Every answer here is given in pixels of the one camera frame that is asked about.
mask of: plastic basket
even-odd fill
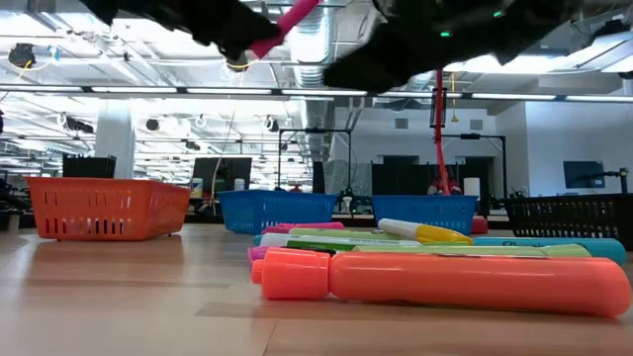
[[[517,237],[610,237],[633,250],[633,194],[503,200]]]
[[[374,216],[471,233],[476,196],[374,196]]]
[[[274,191],[239,191],[218,194],[226,229],[258,234],[277,223],[331,222],[336,196]]]
[[[127,179],[28,178],[38,234],[143,240],[182,228],[189,190]]]

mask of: pillar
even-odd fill
[[[622,79],[622,88],[624,89],[624,95],[633,96],[633,79]]]
[[[96,157],[117,157],[115,178],[132,179],[135,169],[135,125],[128,100],[101,100]]]

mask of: black basket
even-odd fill
[[[633,250],[633,194],[504,200],[517,237],[611,237]]]

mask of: blue marker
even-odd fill
[[[626,250],[620,241],[614,238],[580,237],[475,237],[475,246],[556,246],[577,243],[593,257],[604,257],[619,265],[626,263]]]

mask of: orange marker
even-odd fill
[[[252,268],[267,299],[463,306],[614,317],[631,305],[622,269],[605,258],[327,253],[270,248]]]

